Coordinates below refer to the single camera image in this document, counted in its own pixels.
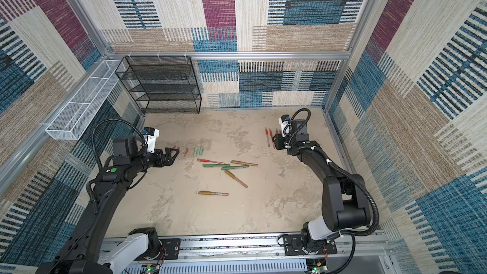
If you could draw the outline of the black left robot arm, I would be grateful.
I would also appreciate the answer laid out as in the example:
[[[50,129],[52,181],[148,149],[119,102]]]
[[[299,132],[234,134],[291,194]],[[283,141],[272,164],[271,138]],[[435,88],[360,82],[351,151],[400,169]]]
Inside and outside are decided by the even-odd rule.
[[[138,258],[157,260],[162,244],[154,228],[139,228],[105,255],[101,245],[121,200],[140,173],[173,165],[177,148],[149,148],[134,135],[113,141],[114,151],[95,179],[86,185],[90,197],[72,235],[54,260],[38,266],[37,273],[122,273]]]

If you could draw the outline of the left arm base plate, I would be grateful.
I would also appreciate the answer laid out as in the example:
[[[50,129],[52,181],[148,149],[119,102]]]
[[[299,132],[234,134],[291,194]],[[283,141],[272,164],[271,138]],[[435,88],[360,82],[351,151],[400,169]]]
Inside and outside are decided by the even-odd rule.
[[[148,252],[138,256],[135,261],[177,260],[180,245],[180,238],[160,238],[158,244],[150,243]]]

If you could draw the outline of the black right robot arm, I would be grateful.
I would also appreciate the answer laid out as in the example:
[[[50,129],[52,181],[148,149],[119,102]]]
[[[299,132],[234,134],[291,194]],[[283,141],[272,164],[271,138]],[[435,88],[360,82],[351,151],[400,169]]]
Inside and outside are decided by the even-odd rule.
[[[301,229],[303,251],[316,254],[341,232],[368,226],[373,212],[370,199],[363,192],[363,178],[337,166],[317,142],[309,139],[306,127],[302,126],[305,123],[303,119],[281,116],[281,133],[275,134],[272,142],[276,149],[285,150],[308,166],[322,183],[320,215]]]

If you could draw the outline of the brown pen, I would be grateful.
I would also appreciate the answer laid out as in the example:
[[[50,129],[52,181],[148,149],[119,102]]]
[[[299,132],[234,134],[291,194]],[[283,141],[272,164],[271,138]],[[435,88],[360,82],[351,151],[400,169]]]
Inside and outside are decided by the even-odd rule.
[[[237,161],[237,160],[231,160],[231,164],[237,164],[240,166],[252,166],[252,167],[258,167],[258,164],[251,163],[251,162],[244,162],[244,161]]]

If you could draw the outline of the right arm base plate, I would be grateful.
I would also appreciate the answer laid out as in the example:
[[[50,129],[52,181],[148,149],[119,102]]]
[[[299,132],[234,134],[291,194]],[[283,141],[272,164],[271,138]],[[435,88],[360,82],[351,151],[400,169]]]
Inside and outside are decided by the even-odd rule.
[[[284,248],[286,256],[337,254],[335,243],[313,241],[301,235],[284,233],[277,238],[277,243]]]

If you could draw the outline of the brown pen diagonal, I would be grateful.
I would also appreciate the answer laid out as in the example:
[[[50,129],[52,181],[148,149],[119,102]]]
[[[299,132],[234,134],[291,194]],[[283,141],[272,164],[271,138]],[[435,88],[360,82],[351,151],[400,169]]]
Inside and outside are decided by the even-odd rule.
[[[226,175],[228,175],[229,177],[231,177],[233,180],[235,180],[236,182],[238,182],[239,184],[241,184],[243,187],[245,187],[246,189],[248,189],[248,185],[245,184],[242,180],[240,180],[239,178],[237,178],[233,173],[231,173],[230,171],[228,170],[225,170],[224,171],[226,173]]]

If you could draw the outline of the gold marker bottom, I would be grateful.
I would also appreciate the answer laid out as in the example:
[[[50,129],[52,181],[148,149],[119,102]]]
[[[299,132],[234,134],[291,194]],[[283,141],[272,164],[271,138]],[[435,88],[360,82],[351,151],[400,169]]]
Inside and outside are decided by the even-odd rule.
[[[199,191],[199,195],[215,195],[215,196],[229,196],[229,193],[224,193],[224,192],[211,192],[211,191]]]

